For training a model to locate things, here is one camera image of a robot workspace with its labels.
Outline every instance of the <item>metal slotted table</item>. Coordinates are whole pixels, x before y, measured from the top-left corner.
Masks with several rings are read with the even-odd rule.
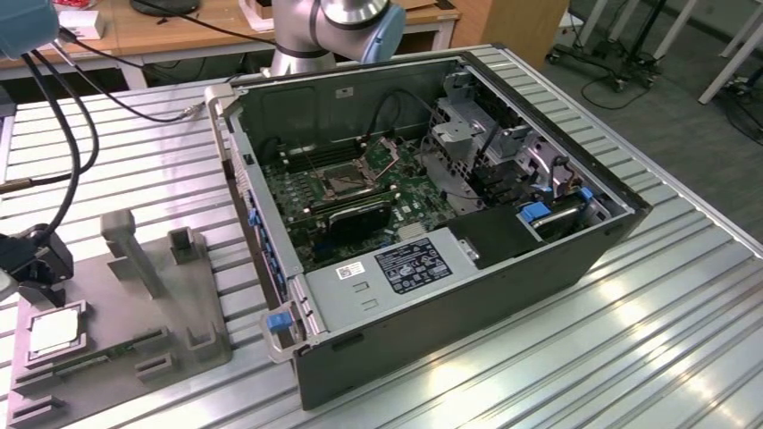
[[[265,310],[208,119],[157,125],[88,97],[103,155],[83,177],[60,228],[77,259],[107,252],[97,216],[131,207],[139,240],[200,229],[235,347],[231,362],[88,417],[72,427],[758,427],[763,424],[760,245],[506,50],[480,60],[655,206],[632,237],[580,282],[511,319],[307,412],[290,365],[269,362]],[[200,101],[209,82],[128,92],[149,114]],[[81,115],[67,102],[87,150]],[[65,171],[51,109],[20,107],[5,123],[7,179]],[[52,218],[64,185],[0,203],[0,231]],[[16,298],[0,305],[5,398]]]

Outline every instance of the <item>blue connector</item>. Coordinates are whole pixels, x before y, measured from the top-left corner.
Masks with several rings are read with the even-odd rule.
[[[256,226],[260,224],[263,224],[263,221],[260,220],[260,214],[257,213],[257,209],[253,208],[249,210],[249,226]]]
[[[281,331],[285,331],[291,327],[294,322],[295,321],[291,319],[291,314],[288,314],[287,311],[284,313],[269,315],[267,317],[267,329],[272,333],[279,333]]]
[[[550,214],[551,210],[548,210],[544,203],[532,203],[528,206],[524,206],[520,211],[522,219],[524,219],[527,223],[531,223]]]
[[[594,191],[586,187],[583,187],[580,189],[580,196],[583,197],[583,199],[588,202],[592,200],[594,198]]]

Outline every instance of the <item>barcode sticker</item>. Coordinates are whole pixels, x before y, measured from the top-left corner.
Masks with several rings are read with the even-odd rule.
[[[336,274],[339,274],[339,280],[350,279],[354,275],[366,272],[363,264],[360,262],[354,262],[350,265],[340,266],[336,269]]]

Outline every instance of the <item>motherboard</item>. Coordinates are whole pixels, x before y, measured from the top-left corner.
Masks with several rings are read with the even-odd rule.
[[[307,272],[411,239],[455,218],[419,152],[420,140],[380,137],[355,153],[347,148],[332,155],[284,150],[264,167]]]

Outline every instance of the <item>black cable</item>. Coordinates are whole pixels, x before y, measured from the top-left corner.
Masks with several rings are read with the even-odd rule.
[[[83,99],[80,98],[79,94],[73,90],[72,85],[69,85],[69,82],[67,81],[67,79],[61,76],[61,74],[59,73],[59,71],[52,66],[51,62],[48,61],[48,59],[43,56],[43,54],[37,50],[33,50],[32,54],[35,55],[37,60],[43,63],[43,65],[48,68],[53,78],[59,81],[59,83],[63,86],[63,89],[69,94],[69,97],[72,98],[73,103],[80,108],[80,112],[83,113],[83,116],[84,116],[84,121],[87,122],[87,127],[89,128],[89,131],[91,131],[91,140],[93,142],[93,150],[91,152],[91,156],[87,160],[87,163],[84,163],[83,168],[80,170],[80,174],[84,174],[92,168],[93,164],[96,163],[97,154],[100,151],[100,139],[97,137],[96,123],[93,122],[93,118],[91,116],[91,113],[87,110],[87,107],[84,106]],[[31,185],[32,186],[51,185],[52,183],[59,183],[60,181],[68,181],[71,179],[72,179],[72,174],[65,173],[65,174],[60,174],[60,175],[53,176],[53,177],[45,177],[43,179],[31,179]]]
[[[149,73],[151,75],[153,75],[157,78],[171,80],[175,83],[184,83],[171,74],[167,74],[163,71],[159,71],[152,67],[133,63],[132,61],[128,61],[124,58],[119,58],[117,56],[113,56],[112,54],[108,54],[104,51],[95,49],[92,46],[83,43],[83,41],[80,41],[76,38],[76,36],[73,35],[73,33],[68,29],[65,29],[64,27],[59,28],[59,37],[64,42],[73,43],[81,49],[91,52],[92,54],[100,55],[104,58],[108,58],[109,60],[116,61],[117,63],[128,65],[129,67],[135,67],[136,69],[141,69],[144,72]]]
[[[240,76],[243,76],[245,73],[236,73],[233,74],[229,78],[225,79],[224,83],[231,83],[233,82]]]
[[[627,103],[624,103],[623,105],[602,105],[599,103],[596,103],[594,100],[591,100],[591,98],[588,97],[588,94],[586,94],[586,89],[588,89],[588,87],[598,83],[602,82],[603,80],[606,80],[607,78],[610,78],[610,75],[607,76],[602,76],[600,78],[596,78],[595,80],[592,80],[591,82],[588,82],[583,88],[580,89],[580,96],[586,99],[586,101],[588,101],[592,105],[595,105],[596,107],[606,109],[606,110],[623,110],[628,105],[631,105],[634,103],[635,100],[638,100],[639,98],[642,98],[646,94],[648,94],[648,92],[652,90],[651,88],[647,88],[644,90],[644,92],[642,92],[642,94],[639,94],[638,96],[635,96],[634,98],[631,98],[631,100],[627,101]]]
[[[143,114],[141,112],[139,112],[137,110],[135,110],[132,107],[129,107],[128,105],[125,105],[121,101],[119,101],[119,99],[112,96],[108,91],[89,78],[89,76],[87,76],[87,74],[84,73],[83,68],[75,64],[73,65],[73,69],[76,70],[76,72],[80,74],[80,76],[83,77],[84,81],[87,83],[89,83],[89,85],[97,90],[97,92],[100,92],[104,96],[108,97],[108,99],[111,101],[113,101],[120,107],[123,107],[124,109],[127,109],[129,112],[132,112],[133,114],[136,114],[140,118],[147,119],[152,122],[159,122],[159,123],[171,123],[171,122],[177,122],[181,119],[187,118],[191,115],[191,111],[189,109],[193,109],[193,107],[189,107],[188,109],[185,109],[179,115],[173,116],[172,118],[155,118],[153,116],[149,116],[147,114]]]
[[[33,237],[35,243],[40,245],[41,243],[45,243],[48,241],[51,235],[56,232],[56,229],[61,225],[63,217],[67,215],[67,212],[69,211],[69,207],[72,206],[73,202],[73,194],[76,193],[76,187],[80,183],[80,169],[83,166],[80,165],[80,148],[76,146],[76,139],[73,138],[72,127],[67,122],[67,117],[63,114],[59,101],[56,100],[56,97],[52,94],[51,89],[48,88],[43,75],[39,72],[37,66],[32,62],[32,59],[29,58],[28,54],[21,55],[21,60],[24,60],[24,63],[27,64],[27,67],[32,73],[32,78],[37,83],[39,90],[41,91],[43,95],[45,96],[45,99],[48,100],[48,103],[51,104],[51,109],[53,111],[53,114],[56,115],[56,120],[61,125],[63,135],[67,138],[67,143],[69,144],[69,151],[72,152],[72,178],[69,179],[69,186],[67,188],[67,192],[63,197],[63,202],[59,207],[59,211],[56,212],[56,215],[53,216],[52,221],[43,230],[43,232]]]
[[[739,104],[739,102],[735,99],[734,94],[728,94],[727,92],[723,93],[722,97],[718,97],[718,103],[720,104],[720,107],[724,110],[724,114],[726,114],[726,120],[728,121],[728,124],[735,128],[736,131],[739,131],[739,133],[747,137],[750,139],[750,141],[752,141],[756,145],[763,147],[763,141],[760,141],[760,138],[756,138],[750,132],[747,132],[747,130],[742,127],[742,125],[739,125],[735,121],[735,118],[732,116],[731,113],[731,105],[732,103],[730,103],[730,101],[734,101],[734,103],[736,104],[736,106],[742,106]],[[747,116],[750,117],[750,119],[752,119],[752,121],[756,123],[758,129],[760,129],[760,125],[758,122],[758,119],[750,114],[750,112],[747,112]]]
[[[618,9],[615,10],[615,14],[614,14],[614,16],[611,17],[610,25],[607,26],[607,30],[606,30],[606,33],[604,33],[604,37],[608,37],[608,36],[610,36],[611,29],[612,29],[614,26],[615,26],[615,22],[620,19],[620,14],[623,13],[623,8],[624,8],[624,6],[628,4],[630,1],[631,1],[631,0],[623,0],[623,2],[620,3],[620,5],[618,6]]]
[[[443,193],[446,193],[446,194],[448,194],[448,195],[452,195],[454,197],[459,197],[459,198],[463,198],[463,199],[472,199],[472,200],[475,200],[475,201],[483,199],[482,197],[467,197],[467,196],[464,196],[464,195],[455,194],[454,192],[451,192],[451,191],[448,191],[448,190],[444,190],[444,189],[443,189]]]
[[[570,9],[572,9],[572,2],[570,2],[568,10]],[[575,33],[575,41],[572,42],[572,49],[576,49],[578,51],[584,51],[586,47],[580,43],[580,34],[578,33],[578,27],[575,26],[575,17],[572,16],[572,13],[568,10],[567,14],[570,15],[570,25],[572,26],[572,32]]]
[[[732,97],[732,100],[736,104],[736,106],[739,107],[739,109],[742,109],[742,112],[744,112],[744,114],[747,115],[747,117],[752,120],[752,122],[755,123],[755,125],[763,129],[763,122],[760,122],[760,120],[756,118],[756,116],[752,114],[752,112],[750,112],[747,110],[747,107],[739,103],[739,100],[736,99],[736,97]]]
[[[173,69],[175,67],[177,67],[177,64],[180,64],[180,61],[181,61],[181,60],[175,61],[172,65],[159,65],[159,64],[155,64],[153,67],[157,67],[157,68],[165,69],[165,70],[171,70],[171,69]]]
[[[268,45],[276,46],[276,43],[273,42],[273,40],[268,40],[265,38],[256,38],[253,36],[247,36],[245,34],[237,33],[235,31],[229,31],[227,29],[221,29],[220,27],[215,27],[211,24],[207,24],[205,22],[197,20],[196,18],[191,18],[189,16],[183,15],[181,13],[173,12],[169,9],[159,6],[157,4],[153,4],[151,2],[147,2],[145,0],[132,0],[135,3],[137,4],[143,4],[144,6],[149,6],[153,9],[171,14],[172,16],[176,16],[177,18],[181,18],[187,21],[193,22],[195,24],[200,25],[201,27],[207,27],[208,29],[212,29],[223,34],[227,34],[229,36],[235,36],[237,38],[245,38],[247,40],[252,40],[255,42],[261,42],[261,43],[267,43]]]
[[[371,139],[371,134],[374,134],[374,131],[376,131],[376,122],[379,120],[379,114],[382,113],[382,107],[384,107],[384,103],[387,102],[390,97],[392,97],[396,94],[404,94],[408,97],[411,97],[414,100],[416,100],[419,102],[419,104],[430,111],[432,116],[436,116],[442,122],[446,122],[443,116],[440,114],[438,114],[438,112],[432,109],[430,104],[416,94],[410,92],[407,89],[392,88],[391,90],[388,90],[384,93],[382,98],[379,98],[379,103],[376,104],[376,108],[374,110],[374,115],[371,117],[371,123],[368,124],[368,129],[366,130],[366,139]]]
[[[486,154],[486,152],[488,152],[490,145],[492,145],[492,140],[496,139],[496,136],[499,135],[499,131],[500,131],[500,122],[496,120],[496,123],[492,126],[492,129],[490,130],[488,139],[486,140],[486,144],[482,145],[482,148],[476,152],[475,162],[472,163],[472,169],[478,166],[479,158]]]
[[[201,64],[199,65],[199,70],[196,72],[196,75],[193,76],[192,79],[189,79],[189,82],[196,81],[200,77],[201,77],[201,72],[204,71],[204,66],[207,65],[207,59],[208,57],[205,56],[204,59],[201,60]]]

